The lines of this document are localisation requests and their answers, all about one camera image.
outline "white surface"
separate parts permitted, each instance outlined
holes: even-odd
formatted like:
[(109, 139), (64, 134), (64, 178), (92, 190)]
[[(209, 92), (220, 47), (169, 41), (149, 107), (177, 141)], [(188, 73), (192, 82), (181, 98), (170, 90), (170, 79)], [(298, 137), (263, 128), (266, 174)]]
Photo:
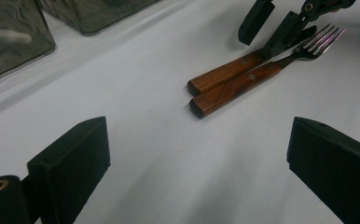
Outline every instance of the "white surface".
[(262, 47), (303, 3), (274, 1), (246, 47), (237, 32), (254, 2), (164, 0), (93, 37), (46, 14), (57, 49), (0, 79), (0, 175), (24, 178), (34, 155), (106, 116), (112, 166), (76, 223), (341, 223), (285, 156), (295, 116), (360, 141), (360, 1), (313, 23), (347, 27), (318, 60), (205, 119), (189, 111), (190, 79)]

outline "fork handle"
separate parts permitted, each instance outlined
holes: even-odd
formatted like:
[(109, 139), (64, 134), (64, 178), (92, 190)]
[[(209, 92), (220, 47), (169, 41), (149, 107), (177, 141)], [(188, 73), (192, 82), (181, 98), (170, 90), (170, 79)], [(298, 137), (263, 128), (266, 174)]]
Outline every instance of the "fork handle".
[(258, 67), (269, 59), (270, 57), (266, 56), (262, 49), (258, 49), (208, 73), (194, 77), (187, 83), (188, 91), (194, 96), (199, 95), (236, 77), (240, 73)]
[(279, 64), (272, 62), (241, 74), (224, 84), (195, 96), (189, 102), (191, 111), (198, 118), (202, 119), (240, 94), (250, 91), (252, 88), (279, 74), (282, 69)]

